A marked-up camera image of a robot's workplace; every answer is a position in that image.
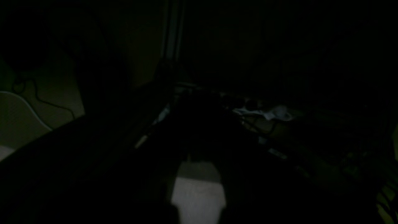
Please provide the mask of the black T-shirt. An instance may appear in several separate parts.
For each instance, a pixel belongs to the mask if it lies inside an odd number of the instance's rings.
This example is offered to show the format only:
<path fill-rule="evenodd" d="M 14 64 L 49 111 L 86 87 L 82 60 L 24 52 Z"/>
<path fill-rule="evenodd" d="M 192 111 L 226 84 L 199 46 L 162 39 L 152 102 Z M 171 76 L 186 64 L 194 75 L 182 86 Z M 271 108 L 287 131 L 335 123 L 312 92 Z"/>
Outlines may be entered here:
<path fill-rule="evenodd" d="M 220 173 L 217 224 L 376 224 L 374 196 L 314 186 L 271 155 L 212 96 L 184 98 L 135 148 L 132 111 L 83 117 L 1 162 L 2 224 L 181 224 L 170 194 L 182 164 Z"/>

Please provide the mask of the black power strip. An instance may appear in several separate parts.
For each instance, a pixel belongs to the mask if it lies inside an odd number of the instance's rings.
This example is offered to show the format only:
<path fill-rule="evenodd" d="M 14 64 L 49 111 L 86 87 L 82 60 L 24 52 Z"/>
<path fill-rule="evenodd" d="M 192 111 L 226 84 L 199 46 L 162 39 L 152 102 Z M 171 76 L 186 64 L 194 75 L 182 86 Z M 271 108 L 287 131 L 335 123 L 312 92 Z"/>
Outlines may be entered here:
<path fill-rule="evenodd" d="M 284 105 L 278 105 L 275 106 L 271 109 L 267 110 L 253 110 L 249 111 L 246 108 L 235 108 L 233 109 L 233 112 L 237 113 L 240 116 L 246 116 L 246 115 L 258 115 L 261 117 L 264 117 L 266 120 L 280 120 L 280 121 L 292 121 L 295 117 L 288 111 L 287 106 Z"/>

